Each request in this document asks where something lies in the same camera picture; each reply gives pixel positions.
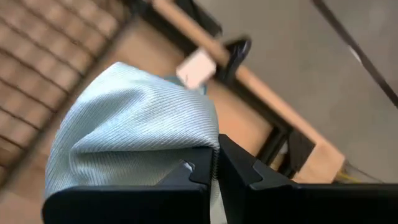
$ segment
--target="microfiber towel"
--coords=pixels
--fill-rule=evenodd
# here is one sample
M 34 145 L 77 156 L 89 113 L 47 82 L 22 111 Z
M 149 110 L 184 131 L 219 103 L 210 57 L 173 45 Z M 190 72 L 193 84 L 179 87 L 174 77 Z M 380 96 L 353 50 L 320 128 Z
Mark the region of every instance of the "microfiber towel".
M 62 121 L 45 171 L 45 198 L 74 186 L 155 185 L 181 158 L 198 150 L 195 146 L 211 147 L 217 155 L 213 102 L 115 63 L 86 88 Z M 214 201 L 219 193 L 215 173 L 211 193 Z

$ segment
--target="wooden floor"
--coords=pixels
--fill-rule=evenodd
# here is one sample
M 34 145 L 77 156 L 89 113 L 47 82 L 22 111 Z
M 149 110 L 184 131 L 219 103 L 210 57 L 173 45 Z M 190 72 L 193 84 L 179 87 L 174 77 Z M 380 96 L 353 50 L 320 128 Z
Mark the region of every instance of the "wooden floor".
M 3 16 L 7 11 L 5 9 L 10 6 L 6 7 L 5 1 L 1 2 L 0 9 L 2 9 L 2 12 L 0 12 L 0 15 Z M 91 43 L 91 45 L 94 50 L 96 44 Z M 70 59 L 77 67 L 79 63 L 86 62 L 84 54 L 81 54 L 79 57 L 78 59 Z M 5 62 L 5 60 L 6 58 L 0 61 L 1 65 L 12 63 Z M 145 22 L 137 21 L 125 31 L 122 38 L 116 43 L 113 51 L 99 64 L 96 71 L 89 74 L 84 85 L 87 86 L 95 76 L 114 62 L 125 62 L 153 74 L 165 76 L 174 74 L 176 66 L 180 64 L 182 60 L 183 54 L 176 49 L 175 46 Z M 39 66 L 39 68 L 48 67 L 47 64 L 48 62 Z M 76 82 L 73 75 L 67 75 L 67 69 L 65 69 L 65 71 L 55 70 L 52 71 L 52 73 L 53 77 L 51 78 L 55 79 L 57 83 L 61 83 L 65 88 L 69 88 L 72 83 Z M 30 88 L 30 82 L 24 83 L 24 85 L 26 88 Z M 57 94 L 55 90 L 49 90 L 41 94 L 42 97 L 47 97 L 48 101 L 50 103 L 53 102 L 55 105 L 63 97 Z M 250 153 L 257 154 L 272 127 L 254 111 L 248 108 L 244 102 L 237 99 L 227 89 L 219 86 L 219 84 L 213 81 L 208 83 L 208 95 L 214 100 L 216 105 L 220 132 L 226 133 Z M 9 96 L 14 97 L 14 100 L 11 100 L 12 104 L 17 101 L 19 102 L 18 104 L 20 104 L 21 101 L 23 101 L 23 98 L 17 93 L 10 92 Z M 78 96 L 78 93 L 72 97 L 68 105 L 72 105 L 76 96 Z M 30 110 L 33 111 L 29 112 L 29 114 L 31 114 L 29 121 L 35 121 L 37 125 L 42 124 L 46 115 L 41 113 L 40 109 Z M 23 163 L 12 178 L 12 181 L 10 181 L 4 189 L 0 190 L 0 220 L 2 223 L 42 223 L 40 209 L 43 204 L 45 165 L 50 153 L 51 143 L 66 112 L 65 110 L 58 114 L 56 122 L 51 125 L 43 140 L 41 140 L 35 148 L 34 153 Z M 2 119 L 3 117 L 1 117 L 0 114 L 1 125 L 3 125 L 3 121 L 5 120 Z M 32 138 L 32 136 L 33 134 L 31 134 L 28 129 L 26 133 L 14 133 L 11 137 L 20 138 L 19 140 L 21 144 L 23 144 L 27 142 L 29 138 Z M 7 149 L 6 152 L 0 152 L 0 157 L 7 158 L 5 161 L 12 162 L 13 158 L 21 153 L 18 149 L 13 149 L 12 147 L 7 147 Z M 1 172 L 6 172 L 6 168 L 0 167 L 0 176 Z

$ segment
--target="gray floor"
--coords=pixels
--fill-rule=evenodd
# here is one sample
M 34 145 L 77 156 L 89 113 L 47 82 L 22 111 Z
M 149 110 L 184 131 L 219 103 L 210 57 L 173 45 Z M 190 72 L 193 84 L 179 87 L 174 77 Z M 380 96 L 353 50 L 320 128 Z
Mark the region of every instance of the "gray floor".
M 391 18 L 398 7 L 391 7 L 392 1 L 326 3 L 333 2 L 332 10 L 398 90 L 398 49 L 392 42 L 398 32 Z M 384 182 L 398 182 L 398 110 L 311 1 L 198 2 L 223 25 L 224 39 L 252 37 L 246 65 L 352 165 Z

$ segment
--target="ribbed fabric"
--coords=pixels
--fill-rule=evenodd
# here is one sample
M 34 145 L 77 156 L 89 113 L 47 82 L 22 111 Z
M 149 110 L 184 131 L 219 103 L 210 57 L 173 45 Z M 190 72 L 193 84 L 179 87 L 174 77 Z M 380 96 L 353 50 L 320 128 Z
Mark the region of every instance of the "ribbed fabric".
M 53 142 L 45 197 L 80 185 L 154 185 L 195 146 L 218 152 L 206 96 L 115 63 L 79 96 Z M 213 199 L 218 183 L 213 181 Z

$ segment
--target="white tag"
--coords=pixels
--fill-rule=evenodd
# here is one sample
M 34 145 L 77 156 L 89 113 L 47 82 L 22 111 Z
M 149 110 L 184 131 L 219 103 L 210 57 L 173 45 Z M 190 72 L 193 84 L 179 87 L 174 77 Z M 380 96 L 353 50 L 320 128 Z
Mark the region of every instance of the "white tag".
M 177 67 L 177 77 L 188 89 L 199 88 L 216 72 L 216 63 L 199 48 Z

